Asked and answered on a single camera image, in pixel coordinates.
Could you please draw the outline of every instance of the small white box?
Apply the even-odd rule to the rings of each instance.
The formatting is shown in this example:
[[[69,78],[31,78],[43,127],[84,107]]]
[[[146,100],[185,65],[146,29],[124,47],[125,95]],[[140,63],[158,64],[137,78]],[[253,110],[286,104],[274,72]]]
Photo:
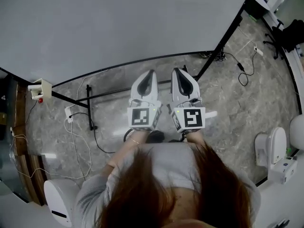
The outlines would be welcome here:
[[[41,78],[34,83],[40,84],[28,86],[28,90],[32,93],[32,100],[38,100],[39,98],[48,99],[52,97],[52,85],[48,81]]]
[[[285,184],[295,174],[297,161],[292,158],[281,159],[272,169],[268,170],[268,179]]]

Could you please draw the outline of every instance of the black chair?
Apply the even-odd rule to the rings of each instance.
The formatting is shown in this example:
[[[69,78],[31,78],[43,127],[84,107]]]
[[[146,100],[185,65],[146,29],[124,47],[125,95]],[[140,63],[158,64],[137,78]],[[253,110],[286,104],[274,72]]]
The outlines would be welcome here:
[[[272,38],[269,34],[265,34],[265,36],[269,36],[272,41],[263,41],[264,44],[273,45],[275,49],[275,56],[274,59],[278,58],[279,51],[283,55],[282,48],[287,51],[291,52],[295,49],[295,46],[304,42],[304,22],[302,20],[294,20],[290,26],[287,28],[280,30],[280,25],[284,25],[282,21],[277,20],[279,22],[277,27],[272,27]]]

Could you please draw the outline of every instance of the white wall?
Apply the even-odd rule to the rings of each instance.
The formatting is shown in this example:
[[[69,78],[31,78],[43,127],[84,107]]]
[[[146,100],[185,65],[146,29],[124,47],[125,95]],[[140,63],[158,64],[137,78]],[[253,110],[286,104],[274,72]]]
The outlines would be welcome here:
[[[14,194],[0,196],[1,228],[64,228],[47,206],[25,203]]]
[[[255,228],[272,228],[275,222],[290,219],[289,228],[304,226],[304,153],[298,154],[295,176],[285,184],[271,181],[259,186],[262,195],[261,209],[257,215]]]
[[[304,20],[304,0],[285,0],[276,13],[287,27],[294,19]]]

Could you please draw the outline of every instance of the black pole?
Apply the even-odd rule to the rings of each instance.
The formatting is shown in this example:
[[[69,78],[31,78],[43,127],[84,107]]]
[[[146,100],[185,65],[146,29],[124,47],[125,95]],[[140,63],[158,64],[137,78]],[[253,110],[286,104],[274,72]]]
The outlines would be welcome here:
[[[211,54],[211,56],[209,57],[208,61],[205,63],[205,65],[203,66],[203,68],[200,70],[200,72],[198,73],[197,77],[195,78],[196,81],[198,81],[200,79],[200,77],[204,74],[204,72],[208,69],[208,67],[211,65],[211,63],[213,62],[213,60],[216,58],[216,56],[220,53],[220,51],[222,50],[222,48],[225,46],[225,44],[227,43],[227,41],[229,40],[229,38],[232,36],[233,32],[237,29],[238,25],[240,24],[240,22],[242,21],[242,17],[241,14],[244,11],[245,8],[245,4],[248,2],[248,0],[245,0],[245,2],[243,3],[241,9],[239,10],[239,12],[237,13],[237,16],[234,18],[232,24],[229,26],[229,29],[226,31],[224,37],[222,38],[222,40],[219,42],[218,46],[215,48],[215,50],[213,51],[213,53]]]
[[[70,102],[72,104],[76,104],[76,105],[82,106],[84,108],[88,108],[88,106],[86,104],[78,102],[76,100],[73,100],[73,99],[71,99],[69,97],[66,97],[64,95],[58,94],[57,92],[52,91],[52,96],[56,97],[56,98],[58,98],[60,100],[64,100],[64,101]]]
[[[86,97],[89,98],[90,97],[90,90],[92,88],[89,85],[86,85]],[[93,130],[93,126],[92,126],[92,117],[91,117],[91,105],[90,105],[90,99],[87,100],[87,114],[89,116],[89,126],[90,126],[90,130]]]
[[[158,84],[161,85],[161,84],[165,84],[165,83],[169,83],[169,82],[171,82],[171,80],[164,80],[164,81],[158,82]],[[131,90],[131,88],[125,88],[125,89],[119,89],[119,90],[109,91],[109,92],[106,92],[106,93],[89,96],[87,98],[82,98],[82,99],[79,99],[77,101],[81,102],[81,101],[91,100],[91,99],[99,98],[99,97],[102,97],[102,96],[105,96],[105,95],[111,95],[111,94],[115,94],[115,93],[119,93],[119,92],[123,92],[123,91],[128,91],[128,90]]]

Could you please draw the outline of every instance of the gray tile floor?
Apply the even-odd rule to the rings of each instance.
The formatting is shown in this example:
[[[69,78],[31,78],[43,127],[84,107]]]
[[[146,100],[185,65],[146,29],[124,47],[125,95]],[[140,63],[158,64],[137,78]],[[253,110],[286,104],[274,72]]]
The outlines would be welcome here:
[[[245,171],[251,180],[257,182],[266,176],[266,169],[255,165],[255,136],[277,126],[283,127],[288,136],[289,123],[299,113],[293,83],[285,62],[281,59],[274,60],[273,48],[262,43],[265,33],[268,32],[263,22],[254,22],[243,13],[240,29],[230,38],[225,51],[234,54],[249,74],[253,70],[251,60],[255,43],[264,52],[264,56],[255,56],[255,73],[248,77],[249,83],[246,87],[238,81],[240,70],[232,56],[227,55],[227,60],[213,62],[208,68],[199,80],[201,97],[206,111],[217,111],[218,116],[206,120],[203,134],[228,166]],[[190,74],[195,75],[205,62],[200,55],[186,55],[111,69],[86,79],[79,90],[79,98],[86,97],[86,84],[92,87],[95,95],[130,87],[141,73],[149,69],[156,70],[159,81],[169,79],[172,69],[183,65],[188,67]],[[54,90],[76,98],[82,80],[74,80]],[[98,126],[97,141],[106,151],[116,151],[123,143],[124,133],[128,130],[126,108],[129,97],[130,92],[127,91],[91,101],[93,120]],[[158,128],[165,133],[166,140],[178,138],[166,107],[171,101],[170,84],[160,86],[159,99],[164,106]],[[27,113],[33,104],[28,97]],[[34,108],[27,127],[28,148],[32,154],[53,154],[52,158],[44,158],[45,168],[49,172],[80,177],[72,136],[64,129],[64,108],[69,105],[71,104],[68,102],[52,98]],[[71,109],[72,113],[86,112],[78,106]],[[73,131],[83,136],[91,148],[93,165],[86,177],[88,178],[98,173],[111,155],[104,154],[97,148],[85,115],[74,117]],[[75,137],[75,142],[81,169],[86,173],[90,164],[89,151],[82,138]]]

